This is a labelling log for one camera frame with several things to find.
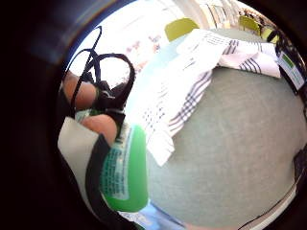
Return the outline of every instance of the bottle label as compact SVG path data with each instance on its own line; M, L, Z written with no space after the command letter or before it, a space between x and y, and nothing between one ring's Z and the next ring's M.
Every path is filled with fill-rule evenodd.
M116 138L106 156L100 186L104 195L122 200L129 198L128 172L131 134L131 128L123 123L119 137Z
M88 117L89 115L90 115L90 109L81 110L75 114L75 119L77 122L80 122L81 120L83 120L85 117Z
M305 83L305 80L299 73L295 64L289 59L289 57L284 52L281 52L278 62L279 65L283 68L283 70L287 73L287 75L291 79L296 90L299 90L301 86Z

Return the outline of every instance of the green bottle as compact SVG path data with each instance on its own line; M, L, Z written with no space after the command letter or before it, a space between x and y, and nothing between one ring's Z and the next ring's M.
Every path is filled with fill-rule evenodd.
M123 123L107 154L100 191L110 209L138 212L148 203L145 132Z

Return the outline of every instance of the checkered napkin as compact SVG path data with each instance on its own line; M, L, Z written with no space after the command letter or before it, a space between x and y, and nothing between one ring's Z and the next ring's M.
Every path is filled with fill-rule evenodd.
M279 78L272 44L230 39L194 30L177 46L178 56L153 76L130 118L145 129L147 150L163 166L175 150L172 137L191 117L216 66Z

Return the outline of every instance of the table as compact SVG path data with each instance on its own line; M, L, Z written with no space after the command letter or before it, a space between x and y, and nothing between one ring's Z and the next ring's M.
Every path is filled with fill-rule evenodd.
M238 30L214 32L263 41ZM154 81L183 39L156 54L139 85ZM131 93L130 101L145 91ZM202 226L239 227L264 213L294 183L292 160L307 140L302 108L283 79L214 69L197 110L174 138L169 161L160 168L148 156L150 197L176 218Z

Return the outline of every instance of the white cloth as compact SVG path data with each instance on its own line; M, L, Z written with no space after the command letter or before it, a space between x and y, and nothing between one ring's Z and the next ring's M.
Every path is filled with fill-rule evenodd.
M230 39L201 29L193 30L177 46L178 56L154 76L154 83L138 104L134 120L147 134L147 150L163 166L175 150L172 137L190 118L212 69L229 67L280 78L277 56L270 43Z

